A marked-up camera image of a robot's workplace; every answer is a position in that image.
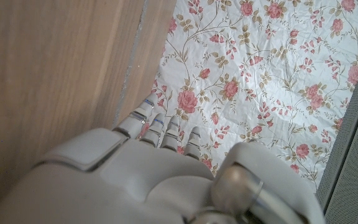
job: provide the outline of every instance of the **floral fabric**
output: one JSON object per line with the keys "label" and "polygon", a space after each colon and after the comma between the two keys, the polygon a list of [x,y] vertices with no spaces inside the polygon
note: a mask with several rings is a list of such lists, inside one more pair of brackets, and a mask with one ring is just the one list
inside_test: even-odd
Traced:
{"label": "floral fabric", "polygon": [[258,139],[317,189],[358,81],[358,1],[178,0],[152,92],[215,174]]}

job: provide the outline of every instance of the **robot finger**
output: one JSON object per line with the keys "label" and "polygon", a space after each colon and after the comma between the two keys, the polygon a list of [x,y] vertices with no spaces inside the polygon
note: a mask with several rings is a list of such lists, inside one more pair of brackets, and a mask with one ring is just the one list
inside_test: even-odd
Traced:
{"label": "robot finger", "polygon": [[142,131],[143,124],[152,114],[157,95],[150,94],[128,117],[126,117],[113,131],[125,134],[129,138],[136,138]]}
{"label": "robot finger", "polygon": [[173,116],[168,123],[167,131],[162,139],[161,148],[177,151],[178,147],[179,119]]}
{"label": "robot finger", "polygon": [[183,154],[196,160],[200,159],[200,129],[198,127],[194,127],[193,130],[191,130],[189,141]]}
{"label": "robot finger", "polygon": [[142,136],[140,141],[151,144],[153,147],[157,147],[158,141],[160,140],[160,135],[162,128],[164,126],[164,118],[165,115],[160,113],[157,114],[154,118],[152,125],[146,131],[146,133]]}

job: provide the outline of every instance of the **robotic hand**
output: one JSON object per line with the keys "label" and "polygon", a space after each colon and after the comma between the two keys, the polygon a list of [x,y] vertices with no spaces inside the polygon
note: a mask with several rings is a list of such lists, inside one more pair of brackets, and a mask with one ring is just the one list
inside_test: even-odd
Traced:
{"label": "robotic hand", "polygon": [[198,160],[193,128],[176,153],[150,95],[113,131],[94,129],[48,152],[0,204],[0,223],[324,223],[306,183],[265,146],[234,145],[216,177]]}

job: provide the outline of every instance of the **wooden panel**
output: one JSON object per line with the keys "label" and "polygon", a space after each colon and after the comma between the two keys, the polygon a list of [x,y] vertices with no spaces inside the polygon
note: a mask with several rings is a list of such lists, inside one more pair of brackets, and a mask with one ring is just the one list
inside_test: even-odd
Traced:
{"label": "wooden panel", "polygon": [[0,198],[45,151],[110,127],[143,0],[0,0]]}
{"label": "wooden panel", "polygon": [[119,112],[122,121],[152,89],[176,0],[149,0],[131,75]]}

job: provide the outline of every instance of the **wrinkled cloth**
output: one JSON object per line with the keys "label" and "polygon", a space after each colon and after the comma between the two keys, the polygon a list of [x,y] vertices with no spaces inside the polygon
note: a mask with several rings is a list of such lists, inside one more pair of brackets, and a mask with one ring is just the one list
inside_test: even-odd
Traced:
{"label": "wrinkled cloth", "polygon": [[317,189],[358,81],[358,1],[178,0],[152,92],[215,174],[265,144]]}

